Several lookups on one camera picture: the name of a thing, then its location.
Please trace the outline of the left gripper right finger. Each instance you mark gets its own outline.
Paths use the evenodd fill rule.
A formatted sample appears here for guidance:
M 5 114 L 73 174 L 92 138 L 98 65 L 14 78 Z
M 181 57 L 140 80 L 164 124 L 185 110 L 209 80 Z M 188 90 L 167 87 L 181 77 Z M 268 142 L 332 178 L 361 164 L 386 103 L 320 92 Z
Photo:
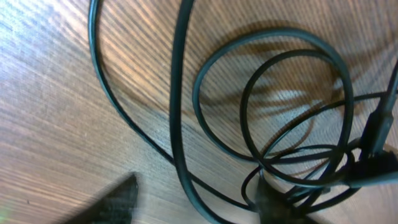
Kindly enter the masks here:
M 261 177 L 257 183 L 255 204 L 261 224 L 314 224 L 310 217 L 297 215 L 282 194 Z

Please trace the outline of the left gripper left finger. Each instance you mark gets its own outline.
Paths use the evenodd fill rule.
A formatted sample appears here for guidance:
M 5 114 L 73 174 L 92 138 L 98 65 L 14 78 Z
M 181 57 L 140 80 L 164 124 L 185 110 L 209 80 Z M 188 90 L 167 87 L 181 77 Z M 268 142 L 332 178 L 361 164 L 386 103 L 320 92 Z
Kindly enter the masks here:
M 64 224 L 131 224 L 137 207 L 139 184 L 130 172 L 118 184 L 80 212 L 62 220 Z

